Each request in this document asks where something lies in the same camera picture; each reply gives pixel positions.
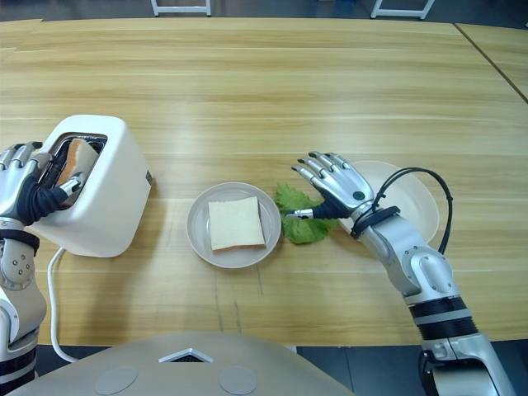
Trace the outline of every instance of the wooden table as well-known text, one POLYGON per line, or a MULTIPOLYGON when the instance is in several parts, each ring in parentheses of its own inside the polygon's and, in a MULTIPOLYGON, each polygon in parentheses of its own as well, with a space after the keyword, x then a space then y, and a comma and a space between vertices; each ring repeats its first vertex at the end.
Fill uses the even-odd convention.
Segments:
POLYGON ((458 25, 528 103, 528 31, 458 25))
MULTIPOLYGON (((312 149, 438 171, 455 196, 447 255, 477 324, 494 340, 528 337, 528 106, 454 26, 143 19, 42 22, 20 36, 0 80, 1 145, 45 139, 72 114, 114 115, 157 180, 126 253, 63 259, 63 343, 182 330, 418 343, 384 268, 340 229, 313 245, 282 241, 240 271, 210 266, 187 242, 187 211, 216 183, 313 194, 290 170, 312 149)), ((444 216, 440 189, 423 180, 444 216)), ((55 249, 43 242, 38 256, 45 294, 55 249)))
POLYGON ((14 53, 17 45, 25 40, 39 24, 40 19, 0 23, 0 66, 2 61, 14 53))

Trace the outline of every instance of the lettuce leaf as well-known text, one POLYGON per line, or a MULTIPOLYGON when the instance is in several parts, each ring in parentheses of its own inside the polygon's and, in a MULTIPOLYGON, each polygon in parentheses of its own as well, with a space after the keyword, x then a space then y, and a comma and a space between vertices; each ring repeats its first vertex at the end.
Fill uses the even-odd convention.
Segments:
POLYGON ((290 187, 286 183, 279 183, 277 185, 275 203, 279 207, 284 235, 292 243, 320 241, 337 224, 337 220, 287 219, 285 217, 286 212, 297 209, 308 209, 312 206, 319 205, 321 201, 310 200, 302 191, 290 187))

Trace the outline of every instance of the white cord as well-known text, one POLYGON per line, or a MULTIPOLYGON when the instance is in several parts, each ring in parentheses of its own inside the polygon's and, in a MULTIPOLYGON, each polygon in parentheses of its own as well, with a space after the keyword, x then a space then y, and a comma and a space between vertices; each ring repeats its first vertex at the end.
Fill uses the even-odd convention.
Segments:
POLYGON ((59 345, 59 340, 57 339, 57 330, 59 327, 59 309, 57 308, 57 299, 55 298, 55 290, 53 283, 53 268, 55 264, 64 254, 64 248, 61 247, 54 255, 51 257, 51 260, 48 264, 48 291, 49 291, 49 305, 51 306, 51 345, 57 355, 63 358, 70 363, 77 361, 74 357, 71 357, 65 353, 59 345))

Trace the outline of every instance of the white bread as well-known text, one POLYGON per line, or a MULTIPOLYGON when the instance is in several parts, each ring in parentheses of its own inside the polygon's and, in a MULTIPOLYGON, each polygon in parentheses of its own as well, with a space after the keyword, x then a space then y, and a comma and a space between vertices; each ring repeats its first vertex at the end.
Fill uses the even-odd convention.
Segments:
POLYGON ((209 202, 209 222, 211 248, 215 253, 266 247, 255 196, 209 202))
POLYGON ((84 172, 88 176, 98 157, 97 151, 86 140, 72 139, 68 148, 66 166, 60 173, 57 186, 67 182, 75 173, 84 172))

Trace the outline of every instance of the gray plate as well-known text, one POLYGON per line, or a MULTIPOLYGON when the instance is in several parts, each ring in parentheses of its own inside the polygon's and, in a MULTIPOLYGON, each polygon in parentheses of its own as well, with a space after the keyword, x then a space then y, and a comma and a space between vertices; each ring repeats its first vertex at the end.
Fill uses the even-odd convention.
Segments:
POLYGON ((205 190, 196 198, 187 216, 187 236, 196 254, 214 266, 223 268, 243 268, 258 263, 275 248, 280 235, 281 215, 275 202, 266 192, 246 183, 223 183, 205 190), (213 253, 207 204, 211 201, 241 200, 250 196, 258 198, 266 248, 213 253))

